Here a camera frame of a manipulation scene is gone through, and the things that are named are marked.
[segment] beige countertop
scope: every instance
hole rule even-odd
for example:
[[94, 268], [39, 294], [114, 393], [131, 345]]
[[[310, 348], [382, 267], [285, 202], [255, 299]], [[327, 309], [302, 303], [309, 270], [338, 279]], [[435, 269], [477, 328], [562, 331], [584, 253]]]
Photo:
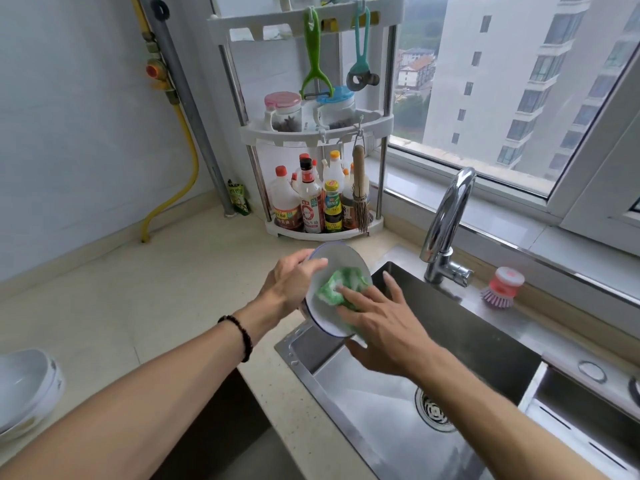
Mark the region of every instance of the beige countertop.
[[[398, 243], [415, 248], [388, 230], [348, 241], [368, 265]], [[224, 219], [217, 207], [0, 302], [0, 353], [41, 347], [67, 377], [52, 416], [0, 444], [0, 464], [90, 395], [244, 306], [279, 257], [305, 246], [316, 244], [270, 236], [255, 217]], [[239, 370], [306, 478], [374, 479], [273, 348], [300, 322], [298, 312], [284, 319]]]

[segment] pink dish brush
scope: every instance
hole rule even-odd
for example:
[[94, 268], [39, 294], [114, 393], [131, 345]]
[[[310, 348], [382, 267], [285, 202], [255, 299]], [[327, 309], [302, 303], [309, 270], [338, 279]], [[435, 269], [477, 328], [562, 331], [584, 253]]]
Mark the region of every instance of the pink dish brush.
[[489, 286], [480, 292], [480, 296], [493, 306], [508, 308], [513, 305], [513, 297], [524, 284], [524, 276], [510, 267], [499, 267]]

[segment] sink drain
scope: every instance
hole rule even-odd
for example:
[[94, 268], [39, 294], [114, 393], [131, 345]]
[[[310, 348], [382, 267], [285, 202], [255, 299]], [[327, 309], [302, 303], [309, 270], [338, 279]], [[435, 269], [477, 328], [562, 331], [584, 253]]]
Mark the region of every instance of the sink drain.
[[430, 400], [420, 388], [415, 391], [415, 407], [422, 420], [435, 430], [443, 433], [451, 433], [456, 430], [440, 407]]

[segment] blue jar lid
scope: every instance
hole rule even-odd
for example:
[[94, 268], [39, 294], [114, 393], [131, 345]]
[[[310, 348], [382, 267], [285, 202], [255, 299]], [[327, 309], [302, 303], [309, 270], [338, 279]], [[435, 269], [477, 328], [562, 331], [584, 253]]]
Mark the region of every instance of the blue jar lid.
[[316, 99], [320, 104], [331, 104], [334, 102], [342, 102], [347, 101], [353, 97], [353, 91], [350, 90], [347, 86], [334, 86], [333, 87], [333, 97], [330, 98], [328, 95], [320, 96]]

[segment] bracelet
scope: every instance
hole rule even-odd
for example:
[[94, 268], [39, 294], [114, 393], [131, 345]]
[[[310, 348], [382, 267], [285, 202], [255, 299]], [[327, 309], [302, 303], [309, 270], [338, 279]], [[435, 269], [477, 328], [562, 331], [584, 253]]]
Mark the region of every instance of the bracelet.
[[249, 360], [249, 355], [251, 355], [251, 352], [253, 351], [251, 337], [249, 337], [249, 334], [246, 332], [243, 326], [240, 325], [240, 322], [238, 322], [235, 316], [225, 315], [222, 318], [220, 318], [220, 320], [218, 320], [218, 323], [224, 322], [224, 320], [229, 320], [229, 322], [236, 325], [236, 327], [238, 327], [238, 330], [240, 330], [240, 333], [242, 333], [242, 341], [244, 343], [244, 359], [242, 359], [242, 362], [247, 362]]

